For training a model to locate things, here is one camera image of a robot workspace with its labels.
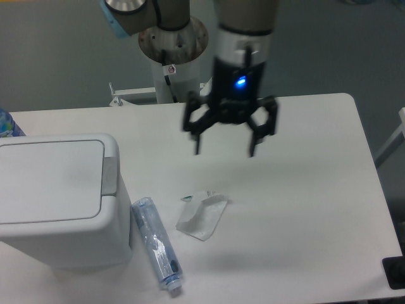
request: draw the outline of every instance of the white table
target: white table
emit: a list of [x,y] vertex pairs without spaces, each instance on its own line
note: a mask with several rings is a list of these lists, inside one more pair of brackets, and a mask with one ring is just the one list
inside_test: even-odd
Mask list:
[[[382,258],[401,255],[352,97],[280,98],[278,133],[247,157],[246,126],[216,125],[202,155],[180,131],[182,104],[13,113],[29,135],[107,132],[133,201],[151,196],[184,270],[160,291],[139,234],[127,265],[53,270],[0,244],[0,303],[325,303],[405,295]],[[175,230],[179,198],[232,199],[206,242]]]

